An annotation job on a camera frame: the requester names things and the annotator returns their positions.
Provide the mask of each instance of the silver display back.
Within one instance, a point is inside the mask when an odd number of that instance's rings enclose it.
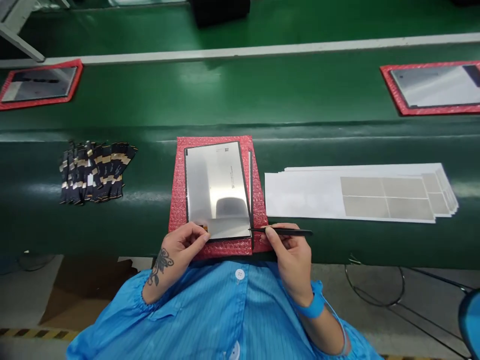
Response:
[[[185,179],[188,221],[206,226],[211,240],[251,236],[238,142],[186,149]]]
[[[480,104],[480,87],[467,71],[469,66],[439,66],[392,70],[409,108]]]
[[[2,103],[66,97],[77,67],[19,71],[3,95]]]

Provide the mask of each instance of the blue chair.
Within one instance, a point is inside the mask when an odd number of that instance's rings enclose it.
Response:
[[[474,360],[480,354],[480,289],[469,292],[458,309],[461,337]]]

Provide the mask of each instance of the worker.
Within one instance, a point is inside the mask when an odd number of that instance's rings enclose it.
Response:
[[[310,280],[304,237],[266,227],[278,263],[196,261],[210,238],[189,222],[165,236],[152,270],[121,287],[96,322],[69,345],[67,358],[381,359],[341,320]]]

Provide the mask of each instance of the forearm tattoo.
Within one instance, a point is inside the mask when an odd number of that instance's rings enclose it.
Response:
[[[159,285],[159,272],[162,274],[164,273],[164,269],[172,266],[174,261],[169,258],[169,253],[163,247],[161,248],[160,252],[158,253],[158,257],[156,258],[155,265],[151,270],[151,274],[148,277],[147,284],[152,285],[155,282],[155,286]]]

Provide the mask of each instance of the red tray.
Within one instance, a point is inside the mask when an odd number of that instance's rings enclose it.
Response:
[[[185,148],[235,141],[240,142],[243,170],[247,184],[250,182],[249,151],[252,151],[253,225],[257,228],[268,224],[264,194],[260,184],[260,175],[257,168],[257,160],[255,158],[254,144],[251,136],[178,137],[168,231],[171,232],[187,223],[187,203],[185,201]],[[248,198],[250,198],[250,189],[248,189],[248,186],[247,192]],[[270,245],[260,242],[260,234],[255,234],[253,239],[253,249],[251,238],[212,242],[205,245],[202,251],[200,251],[200,253],[198,253],[198,255],[195,257],[195,260],[221,258],[235,255],[245,256],[252,255],[254,252],[259,253],[270,250],[272,250]]]
[[[17,73],[22,73],[25,71],[32,71],[32,70],[48,70],[48,69],[61,69],[61,68],[71,68],[71,67],[77,67],[75,76],[73,78],[73,81],[71,83],[70,90],[68,92],[67,96],[64,97],[56,97],[56,98],[50,98],[50,99],[39,99],[39,100],[31,100],[31,101],[18,101],[18,102],[6,102],[3,103],[0,101],[0,111],[2,110],[10,110],[10,109],[20,109],[20,108],[30,108],[30,107],[35,107],[35,106],[40,106],[40,105],[48,105],[48,104],[60,104],[60,103],[67,103],[69,102],[72,97],[74,96],[75,90],[77,89],[77,85],[79,84],[80,80],[80,75],[82,74],[82,70],[84,68],[82,62],[80,59],[77,60],[72,60],[72,61],[67,61],[67,62],[62,62],[57,65],[50,65],[50,66],[39,66],[39,67],[34,67],[34,68],[29,68],[29,69],[23,69],[23,70],[13,70],[8,73],[8,76],[5,80],[5,83],[3,84],[3,87],[1,88],[0,92],[0,99],[4,98],[4,94],[7,92],[7,89],[9,88],[10,84],[12,83],[12,79],[14,78],[14,75]]]
[[[461,114],[461,113],[480,113],[480,105],[455,105],[455,106],[438,106],[428,108],[409,108],[402,92],[397,86],[394,78],[390,74],[392,70],[404,69],[422,69],[422,68],[436,68],[444,66],[462,66],[462,65],[476,65],[480,70],[480,61],[453,61],[453,62],[432,62],[425,64],[410,64],[410,65],[386,65],[381,66],[380,71],[386,81],[388,90],[395,101],[396,106],[402,115],[444,115],[444,114]]]

